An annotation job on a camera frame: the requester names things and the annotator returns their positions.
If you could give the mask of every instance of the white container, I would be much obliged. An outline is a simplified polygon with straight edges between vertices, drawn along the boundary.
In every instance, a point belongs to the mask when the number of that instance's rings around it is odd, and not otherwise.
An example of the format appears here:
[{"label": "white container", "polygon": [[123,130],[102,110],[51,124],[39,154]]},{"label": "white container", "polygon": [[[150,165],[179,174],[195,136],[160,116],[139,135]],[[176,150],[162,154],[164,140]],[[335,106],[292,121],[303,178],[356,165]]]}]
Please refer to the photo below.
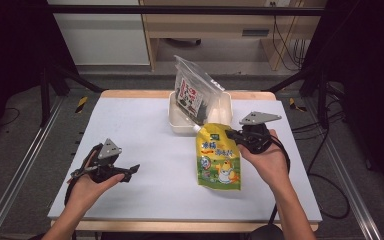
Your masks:
[{"label": "white container", "polygon": [[[168,117],[171,129],[174,133],[181,135],[196,135],[194,126],[186,114],[176,105],[175,93],[170,93],[170,105],[168,108]],[[220,96],[219,104],[214,104],[206,123],[221,123],[230,125],[233,118],[232,101],[230,94],[223,92]]]}]

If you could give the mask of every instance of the food package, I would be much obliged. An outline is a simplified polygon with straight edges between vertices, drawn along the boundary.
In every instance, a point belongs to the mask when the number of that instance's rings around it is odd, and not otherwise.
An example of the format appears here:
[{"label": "food package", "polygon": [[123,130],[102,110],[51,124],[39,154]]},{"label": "food package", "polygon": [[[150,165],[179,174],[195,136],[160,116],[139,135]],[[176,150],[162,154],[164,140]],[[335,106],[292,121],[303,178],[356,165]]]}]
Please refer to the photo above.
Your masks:
[{"label": "food package", "polygon": [[196,136],[198,184],[217,190],[241,189],[240,152],[226,130],[231,127],[207,123]]},{"label": "food package", "polygon": [[218,107],[224,88],[212,79],[197,64],[179,56],[176,58],[176,105],[200,126],[207,122],[214,107]]}]

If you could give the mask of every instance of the yellow pouch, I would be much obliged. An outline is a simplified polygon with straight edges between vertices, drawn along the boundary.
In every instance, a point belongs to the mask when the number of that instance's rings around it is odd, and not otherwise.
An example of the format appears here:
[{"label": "yellow pouch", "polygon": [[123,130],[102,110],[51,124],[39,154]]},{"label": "yellow pouch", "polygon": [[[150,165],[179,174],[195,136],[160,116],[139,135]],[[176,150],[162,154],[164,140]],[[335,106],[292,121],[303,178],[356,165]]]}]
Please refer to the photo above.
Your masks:
[{"label": "yellow pouch", "polygon": [[241,189],[240,153],[227,138],[230,126],[207,123],[196,136],[198,184],[218,190]]}]

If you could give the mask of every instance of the person's right hand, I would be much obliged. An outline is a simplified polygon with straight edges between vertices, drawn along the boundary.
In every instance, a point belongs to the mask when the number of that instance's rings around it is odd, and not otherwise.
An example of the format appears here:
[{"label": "person's right hand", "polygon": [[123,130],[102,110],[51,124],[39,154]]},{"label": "person's right hand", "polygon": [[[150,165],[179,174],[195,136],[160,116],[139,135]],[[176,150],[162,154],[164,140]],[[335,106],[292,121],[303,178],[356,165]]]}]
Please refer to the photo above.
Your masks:
[{"label": "person's right hand", "polygon": [[[277,138],[275,130],[270,129],[269,131],[272,136]],[[270,188],[278,188],[290,183],[285,155],[278,146],[271,144],[265,152],[260,154],[252,154],[246,147],[240,144],[238,148],[242,157],[257,169],[261,178]]]}]

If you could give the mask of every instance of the white table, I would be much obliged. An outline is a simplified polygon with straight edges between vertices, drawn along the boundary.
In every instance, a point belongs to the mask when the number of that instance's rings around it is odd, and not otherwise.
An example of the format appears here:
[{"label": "white table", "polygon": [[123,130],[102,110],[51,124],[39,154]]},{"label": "white table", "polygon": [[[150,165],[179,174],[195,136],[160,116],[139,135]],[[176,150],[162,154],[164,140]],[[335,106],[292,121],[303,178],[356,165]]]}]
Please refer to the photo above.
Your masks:
[{"label": "white table", "polygon": [[[199,186],[195,138],[173,133],[168,122],[170,91],[110,90],[102,94],[90,118],[69,174],[79,168],[90,149],[107,138],[123,149],[115,165],[141,164],[130,183],[107,191],[86,213],[79,230],[149,232],[251,232],[268,222],[275,201],[255,169],[241,159],[241,191],[216,191]],[[271,93],[230,92],[232,128],[251,111],[281,115],[267,123],[276,130],[291,159],[290,178],[312,224],[322,220],[292,136],[285,111]],[[55,198],[48,217],[64,207],[67,185]]]}]

